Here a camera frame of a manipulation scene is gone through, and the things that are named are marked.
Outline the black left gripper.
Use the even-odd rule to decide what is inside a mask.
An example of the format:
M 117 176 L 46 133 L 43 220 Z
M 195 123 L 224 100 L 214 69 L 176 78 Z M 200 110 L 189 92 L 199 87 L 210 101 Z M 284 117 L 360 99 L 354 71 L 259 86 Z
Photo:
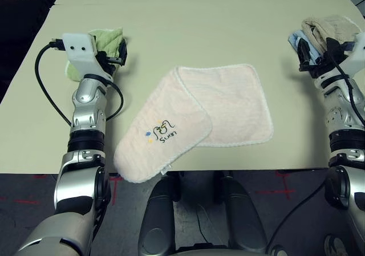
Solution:
M 120 42 L 118 52 L 119 57 L 109 57 L 105 51 L 98 51 L 95 58 L 101 66 L 106 64 L 124 66 L 127 59 L 127 42 L 125 40 Z

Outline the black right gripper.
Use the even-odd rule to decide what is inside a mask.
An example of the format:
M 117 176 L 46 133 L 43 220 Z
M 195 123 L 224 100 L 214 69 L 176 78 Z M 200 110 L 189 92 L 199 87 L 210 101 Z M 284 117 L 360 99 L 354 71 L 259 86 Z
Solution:
M 352 51 L 352 49 L 354 48 L 353 42 L 346 41 L 343 43 L 339 43 L 339 41 L 334 38 L 326 38 L 326 44 L 327 51 L 331 53 L 343 53 L 347 51 Z M 319 58 L 319 64 L 311 65 L 309 44 L 303 38 L 301 38 L 298 42 L 298 58 L 299 70 L 308 71 L 312 78 L 318 78 L 335 68 L 335 64 L 328 53 L 325 53 L 324 56 Z

